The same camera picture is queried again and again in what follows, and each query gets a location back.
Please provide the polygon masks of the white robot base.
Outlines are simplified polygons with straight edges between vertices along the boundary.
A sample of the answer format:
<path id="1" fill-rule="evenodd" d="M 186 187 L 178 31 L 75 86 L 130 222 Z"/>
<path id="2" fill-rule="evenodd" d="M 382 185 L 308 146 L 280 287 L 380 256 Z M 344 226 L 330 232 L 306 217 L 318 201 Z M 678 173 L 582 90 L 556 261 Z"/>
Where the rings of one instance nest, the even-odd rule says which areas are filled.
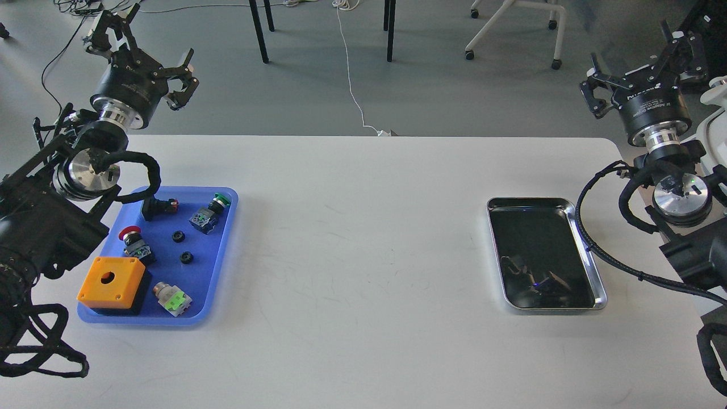
<path id="1" fill-rule="evenodd" d="M 717 111 L 708 116 L 697 127 L 695 137 L 706 150 L 701 158 L 703 174 L 712 174 L 712 168 L 726 165 L 726 76 L 713 78 L 709 82 L 709 90 L 701 94 L 700 102 L 704 105 L 718 106 Z"/>

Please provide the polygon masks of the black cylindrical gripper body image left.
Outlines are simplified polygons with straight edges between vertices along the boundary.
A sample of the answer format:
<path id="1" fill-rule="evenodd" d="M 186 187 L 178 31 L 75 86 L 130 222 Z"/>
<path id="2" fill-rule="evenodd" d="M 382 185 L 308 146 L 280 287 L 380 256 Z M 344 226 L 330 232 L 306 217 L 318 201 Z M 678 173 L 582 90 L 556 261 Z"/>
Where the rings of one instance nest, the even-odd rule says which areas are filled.
<path id="1" fill-rule="evenodd" d="M 169 92 L 166 80 L 151 75 L 160 67 L 161 63 L 143 50 L 135 58 L 129 50 L 114 52 L 112 62 L 90 98 L 91 106 L 100 111 L 106 100 L 124 103 L 136 112 L 132 129 L 145 129 L 161 99 Z"/>

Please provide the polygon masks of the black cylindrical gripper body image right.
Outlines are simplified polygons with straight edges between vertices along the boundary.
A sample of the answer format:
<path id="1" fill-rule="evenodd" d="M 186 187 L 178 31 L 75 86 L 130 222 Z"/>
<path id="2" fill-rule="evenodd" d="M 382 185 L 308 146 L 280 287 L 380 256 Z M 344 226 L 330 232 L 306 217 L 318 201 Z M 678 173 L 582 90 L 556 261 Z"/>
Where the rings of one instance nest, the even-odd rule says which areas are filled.
<path id="1" fill-rule="evenodd" d="M 644 65 L 622 78 L 633 87 L 615 88 L 611 102 L 620 114 L 629 145 L 645 147 L 644 129 L 660 123 L 675 123 L 678 135 L 691 127 L 691 117 L 679 90 L 680 74 L 663 70 L 656 75 Z"/>

